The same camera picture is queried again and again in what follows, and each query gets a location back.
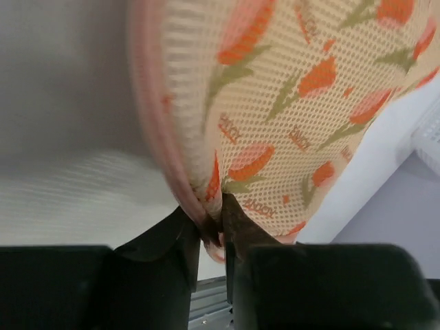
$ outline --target green leaf print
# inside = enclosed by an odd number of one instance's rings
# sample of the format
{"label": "green leaf print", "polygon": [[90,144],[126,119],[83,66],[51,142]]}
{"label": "green leaf print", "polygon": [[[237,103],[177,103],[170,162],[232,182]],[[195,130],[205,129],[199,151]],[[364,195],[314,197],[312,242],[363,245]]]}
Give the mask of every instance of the green leaf print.
{"label": "green leaf print", "polygon": [[274,104],[272,105],[272,109],[269,112],[269,115],[266,117],[266,122],[274,119],[276,115],[280,112],[284,111],[287,107],[289,107],[294,101],[299,99],[299,94],[295,93],[293,96],[289,96],[292,92],[292,89],[296,86],[296,82],[300,78],[301,73],[292,74],[280,88],[280,91],[275,99]]}
{"label": "green leaf print", "polygon": [[309,176],[306,175],[302,181],[301,181],[301,194],[302,194],[302,204],[304,205],[304,208],[308,208],[311,200],[313,199],[313,196],[315,194],[316,187],[313,186],[309,190]]}
{"label": "green leaf print", "polygon": [[316,151],[320,151],[326,146],[338,141],[339,139],[345,138],[346,136],[357,134],[365,128],[365,124],[353,124],[349,126],[349,123],[343,124],[339,129],[335,131],[332,135],[329,136],[327,140],[325,140],[320,146],[316,149]]}
{"label": "green leaf print", "polygon": [[225,193],[240,194],[240,193],[250,193],[251,190],[244,184],[244,182],[239,181],[229,181],[223,186],[223,191]]}
{"label": "green leaf print", "polygon": [[349,28],[375,18],[374,12],[367,9],[374,5],[374,0],[362,0],[361,3],[339,25],[340,29]]}
{"label": "green leaf print", "polygon": [[264,51],[268,50],[271,45],[256,46],[252,52],[245,56],[239,62],[233,65],[221,66],[217,65],[213,71],[208,85],[208,93],[206,94],[203,119],[201,123],[202,132],[206,127],[206,120],[208,119],[209,112],[217,94],[226,86],[236,82],[238,79],[245,78],[254,74],[254,70],[246,67],[257,56],[261,55]]}
{"label": "green leaf print", "polygon": [[376,58],[374,63],[397,65],[401,67],[405,73],[408,73],[410,68],[416,63],[416,60],[411,56],[412,53],[412,48],[399,49],[395,52]]}
{"label": "green leaf print", "polygon": [[265,178],[260,175],[254,175],[246,181],[228,181],[228,179],[229,177],[226,176],[223,178],[223,180],[221,180],[222,190],[226,191],[227,193],[250,193],[250,184],[265,180]]}

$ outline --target orange flower pattern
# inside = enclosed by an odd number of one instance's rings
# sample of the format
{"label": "orange flower pattern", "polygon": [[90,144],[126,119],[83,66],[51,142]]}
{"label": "orange flower pattern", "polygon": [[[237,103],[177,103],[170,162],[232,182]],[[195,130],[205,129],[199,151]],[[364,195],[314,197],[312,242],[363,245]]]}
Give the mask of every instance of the orange flower pattern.
{"label": "orange flower pattern", "polygon": [[383,28],[401,28],[413,14],[415,0],[381,0],[375,11],[374,5],[374,0],[361,0],[340,24],[340,28],[350,28],[371,20],[376,20]]}
{"label": "orange flower pattern", "polygon": [[426,51],[431,44],[431,41],[434,38],[435,31],[437,30],[437,22],[434,17],[430,17],[428,19],[428,23],[426,24],[425,31],[420,36],[419,41],[417,41],[416,46],[414,47],[414,52],[412,53],[412,58],[417,60],[424,51]]}
{"label": "orange flower pattern", "polygon": [[437,22],[433,17],[428,19],[425,30],[413,48],[405,47],[379,58],[376,58],[374,63],[382,63],[387,65],[396,65],[401,67],[406,73],[412,66],[416,64],[416,60],[422,55],[431,44],[437,29]]}
{"label": "orange flower pattern", "polygon": [[212,201],[220,189],[220,172],[219,172],[219,160],[217,159],[217,152],[214,157],[214,168],[212,169],[211,180],[209,181],[206,189],[205,201]]}
{"label": "orange flower pattern", "polygon": [[228,176],[223,178],[222,189],[229,193],[250,192],[250,184],[265,179],[257,174],[270,161],[274,151],[274,146],[266,143],[253,143],[245,147],[234,158]]}
{"label": "orange flower pattern", "polygon": [[217,54],[220,66],[216,66],[212,72],[208,86],[208,93],[205,97],[201,130],[206,129],[206,121],[210,113],[211,106],[217,94],[226,86],[234,83],[238,79],[245,78],[254,74],[254,70],[248,65],[263,52],[270,48],[270,45],[256,45],[269,26],[273,16],[276,0],[258,0],[261,3],[255,17],[245,28],[238,41],[228,46],[231,36],[237,30],[237,26],[242,26],[243,17],[250,17],[249,8],[255,7],[253,0],[241,0],[235,11],[232,13],[231,21],[226,29],[222,50]]}
{"label": "orange flower pattern", "polygon": [[440,12],[415,0],[209,2],[221,12],[212,29],[209,15],[193,26],[207,28],[200,40],[188,38],[194,54],[177,49],[188,43],[171,46],[171,31],[162,35],[158,69],[169,77],[143,88],[176,130],[167,144],[177,148],[164,159],[181,151],[180,173],[188,173],[199,210],[215,218],[222,191],[233,193],[270,234],[293,241],[394,93],[438,74]]}
{"label": "orange flower pattern", "polygon": [[385,28],[404,26],[414,10],[415,0],[382,0],[377,8],[377,22]]}
{"label": "orange flower pattern", "polygon": [[364,97],[351,112],[347,123],[330,135],[318,147],[318,151],[339,139],[363,131],[367,124],[373,120],[375,114],[384,106],[392,92],[394,92],[392,89],[379,90]]}
{"label": "orange flower pattern", "polygon": [[427,83],[429,83],[434,77],[439,73],[440,67],[436,67],[430,74],[428,74],[425,78],[419,81],[415,88],[420,88]]}
{"label": "orange flower pattern", "polygon": [[[274,13],[274,8],[275,0],[264,0],[263,5],[256,13],[253,21],[239,37],[238,41],[232,46],[221,50],[217,54],[219,63],[224,65],[234,65],[239,61],[242,61],[245,56],[254,49],[255,45],[266,32],[270,19]],[[230,27],[238,25],[236,20],[240,17],[238,17],[237,14],[241,14],[242,10],[243,8],[238,5],[236,8],[237,13],[232,15],[232,21],[228,24]]]}
{"label": "orange flower pattern", "polygon": [[272,109],[266,117],[266,121],[275,118],[280,112],[289,107],[299,98],[313,98],[328,90],[336,79],[336,63],[335,57],[330,56],[327,60],[323,60],[314,66],[311,71],[306,74],[298,84],[298,91],[289,96],[295,87],[299,75],[291,75],[281,87],[276,97]]}
{"label": "orange flower pattern", "polygon": [[335,175],[335,168],[331,162],[325,162],[318,167],[311,176],[313,186],[309,188],[310,177],[306,175],[301,181],[302,202],[304,208],[308,208],[317,188],[326,185]]}

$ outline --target orange tulip print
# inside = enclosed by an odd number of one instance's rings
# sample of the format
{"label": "orange tulip print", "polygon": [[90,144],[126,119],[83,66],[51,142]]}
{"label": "orange tulip print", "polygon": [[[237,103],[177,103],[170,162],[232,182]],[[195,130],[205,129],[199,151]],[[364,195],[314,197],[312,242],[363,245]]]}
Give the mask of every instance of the orange tulip print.
{"label": "orange tulip print", "polygon": [[415,0],[382,0],[377,8],[377,22],[390,29],[404,26],[414,10]]}
{"label": "orange tulip print", "polygon": [[244,59],[266,32],[275,0],[241,0],[232,13],[217,60],[233,65]]}
{"label": "orange tulip print", "polygon": [[393,89],[374,91],[365,96],[353,109],[347,122],[330,135],[317,149],[322,150],[326,146],[353,134],[363,131],[369,122],[374,120],[375,114],[384,106]]}
{"label": "orange tulip print", "polygon": [[331,46],[333,46],[333,44],[336,42],[336,39],[329,39],[326,41],[326,43],[324,44],[324,46],[322,46],[322,50],[324,52],[328,52],[331,48]]}
{"label": "orange tulip print", "polygon": [[232,161],[222,187],[229,193],[249,193],[249,185],[264,180],[257,175],[270,161],[275,148],[267,143],[253,143],[245,147]]}
{"label": "orange tulip print", "polygon": [[290,202],[290,196],[289,195],[283,195],[283,204],[286,205]]}
{"label": "orange tulip print", "polygon": [[301,98],[314,97],[328,90],[336,79],[335,57],[322,61],[301,79],[298,94]]}
{"label": "orange tulip print", "polygon": [[248,65],[270,45],[257,45],[269,26],[276,0],[239,0],[226,25],[217,62],[205,97],[202,133],[217,94],[226,86],[254,74]]}
{"label": "orange tulip print", "polygon": [[414,48],[414,52],[412,53],[412,58],[417,60],[419,56],[428,49],[431,41],[434,38],[435,31],[437,30],[437,22],[434,17],[430,17],[428,19],[428,23],[426,24],[425,30],[423,34],[420,36],[419,41]]}
{"label": "orange tulip print", "polygon": [[440,67],[436,67],[430,74],[428,74],[425,78],[419,81],[415,88],[420,88],[427,83],[429,83],[434,77],[439,73]]}
{"label": "orange tulip print", "polygon": [[294,12],[298,19],[302,35],[305,41],[310,45],[311,38],[318,34],[316,31],[316,19],[311,14],[308,0],[296,0],[294,3]]}
{"label": "orange tulip print", "polygon": [[212,169],[211,179],[206,189],[205,201],[212,201],[220,189],[220,174],[219,174],[219,160],[217,159],[217,152],[214,157],[214,168]]}
{"label": "orange tulip print", "polygon": [[394,52],[376,58],[374,63],[396,65],[401,67],[406,73],[416,64],[417,59],[422,55],[431,44],[437,30],[437,22],[433,17],[428,19],[425,30],[414,47],[405,47]]}
{"label": "orange tulip print", "polygon": [[410,20],[414,6],[415,0],[381,0],[375,9],[375,0],[361,0],[339,27],[348,28],[376,20],[383,28],[401,28]]}
{"label": "orange tulip print", "polygon": [[289,231],[289,234],[288,234],[288,235],[291,235],[291,234],[298,234],[298,233],[299,233],[299,232],[305,227],[306,224],[307,224],[307,223],[306,223],[305,221],[299,223],[298,225],[296,225],[296,226],[294,227],[294,229],[292,229],[292,230]]}
{"label": "orange tulip print", "polygon": [[354,87],[347,87],[342,95],[345,98],[348,98],[353,90],[354,90]]}
{"label": "orange tulip print", "polygon": [[302,203],[308,208],[314,197],[317,188],[327,185],[335,175],[335,168],[331,162],[325,162],[318,167],[311,176],[312,187],[309,188],[309,175],[306,175],[301,182]]}
{"label": "orange tulip print", "polygon": [[300,75],[293,74],[290,76],[280,88],[274,104],[266,117],[266,121],[275,118],[276,115],[284,111],[297,99],[316,97],[333,86],[336,80],[335,61],[335,57],[330,56],[328,59],[313,66],[312,69],[300,79],[298,90],[292,96],[289,96],[289,94],[295,87]]}

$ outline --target floral mesh fabric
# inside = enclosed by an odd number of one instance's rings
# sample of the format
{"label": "floral mesh fabric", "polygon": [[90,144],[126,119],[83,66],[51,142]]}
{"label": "floral mesh fabric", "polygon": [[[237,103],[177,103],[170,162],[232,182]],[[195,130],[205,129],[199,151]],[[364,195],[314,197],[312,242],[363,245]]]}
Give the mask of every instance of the floral mesh fabric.
{"label": "floral mesh fabric", "polygon": [[439,21],[429,0],[135,0],[140,119],[184,210],[232,193],[293,242],[384,106],[439,71]]}

